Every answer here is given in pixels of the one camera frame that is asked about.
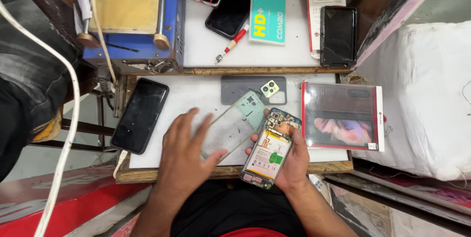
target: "black smartphone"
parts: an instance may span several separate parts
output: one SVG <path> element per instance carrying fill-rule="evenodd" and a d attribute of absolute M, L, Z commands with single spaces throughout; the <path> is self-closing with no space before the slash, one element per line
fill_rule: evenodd
<path fill-rule="evenodd" d="M 204 22 L 206 27 L 228 39 L 233 39 L 250 14 L 250 0 L 221 0 Z"/>
<path fill-rule="evenodd" d="M 168 94 L 167 85 L 139 79 L 110 144 L 133 154 L 143 154 Z"/>
<path fill-rule="evenodd" d="M 321 8 L 321 65 L 352 66 L 356 64 L 356 22 L 354 7 Z"/>

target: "gray phone back cover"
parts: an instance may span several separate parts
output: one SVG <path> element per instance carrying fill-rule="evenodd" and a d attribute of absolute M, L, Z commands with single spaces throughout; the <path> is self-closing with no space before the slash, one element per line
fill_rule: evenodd
<path fill-rule="evenodd" d="M 280 90 L 285 93 L 283 103 L 270 103 L 269 99 L 262 94 L 260 88 L 273 80 Z M 266 106 L 286 105 L 286 78 L 283 76 L 250 76 L 250 75 L 225 75 L 221 77 L 221 103 L 223 105 L 232 105 L 237 102 L 241 96 L 250 89 L 255 90 L 260 100 Z"/>

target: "charging cable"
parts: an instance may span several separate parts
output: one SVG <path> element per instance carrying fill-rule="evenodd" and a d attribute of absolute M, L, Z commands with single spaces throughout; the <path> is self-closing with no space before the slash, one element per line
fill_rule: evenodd
<path fill-rule="evenodd" d="M 108 53 L 108 49 L 106 48 L 105 38 L 103 37 L 103 32 L 101 31 L 100 23 L 98 21 L 97 2 L 96 0 L 90 0 L 90 4 L 91 4 L 91 12 L 93 13 L 93 20 L 95 20 L 95 25 L 97 26 L 97 32 L 98 32 L 98 37 L 100 38 L 100 44 L 101 44 L 101 47 L 103 48 L 103 52 L 105 53 L 106 63 L 108 64 L 108 68 L 111 73 L 111 78 L 113 79 L 113 84 L 116 85 L 115 71 L 113 70 L 113 66 L 111 65 L 110 54 Z"/>
<path fill-rule="evenodd" d="M 59 161 L 57 162 L 56 172 L 54 173 L 54 180 L 52 180 L 51 190 L 49 191 L 48 200 L 46 202 L 46 207 L 39 221 L 38 228 L 34 234 L 34 237 L 42 237 L 46 232 L 46 228 L 49 222 L 49 219 L 56 204 L 57 194 L 59 193 L 60 183 L 62 180 L 62 173 L 64 172 L 65 162 L 67 161 L 67 156 L 69 155 L 70 147 L 74 142 L 75 132 L 77 131 L 77 123 L 79 121 L 79 109 L 80 109 L 80 91 L 79 91 L 79 82 L 77 79 L 77 74 L 75 73 L 74 67 L 58 52 L 53 48 L 49 47 L 42 40 L 37 38 L 35 35 L 31 34 L 28 30 L 20 25 L 8 12 L 7 8 L 3 5 L 0 0 L 0 14 L 16 29 L 20 30 L 21 33 L 25 34 L 28 38 L 32 39 L 34 42 L 38 43 L 41 47 L 45 48 L 52 55 L 57 57 L 66 67 L 70 73 L 70 78 L 72 79 L 72 87 L 74 89 L 74 110 L 72 112 L 72 120 L 70 123 L 69 133 L 65 139 L 64 146 L 62 147 L 62 152 L 59 156 Z"/>

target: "man's right hand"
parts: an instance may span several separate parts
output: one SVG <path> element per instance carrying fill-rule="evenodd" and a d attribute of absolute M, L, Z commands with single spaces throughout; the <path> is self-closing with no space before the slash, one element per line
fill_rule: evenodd
<path fill-rule="evenodd" d="M 265 116 L 268 115 L 269 110 L 265 110 Z M 293 144 L 291 150 L 286 156 L 286 160 L 278 174 L 275 185 L 279 187 L 285 194 L 302 190 L 305 186 L 310 186 L 310 182 L 306 177 L 306 171 L 309 165 L 309 153 L 306 141 L 299 134 L 294 132 L 292 135 Z M 258 135 L 253 134 L 250 139 L 257 142 Z M 250 155 L 252 148 L 247 148 L 245 153 Z"/>

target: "teal package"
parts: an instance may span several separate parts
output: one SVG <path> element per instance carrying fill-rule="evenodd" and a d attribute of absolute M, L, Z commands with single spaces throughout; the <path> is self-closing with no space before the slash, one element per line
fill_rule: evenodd
<path fill-rule="evenodd" d="M 286 0 L 250 0 L 249 40 L 285 44 Z"/>

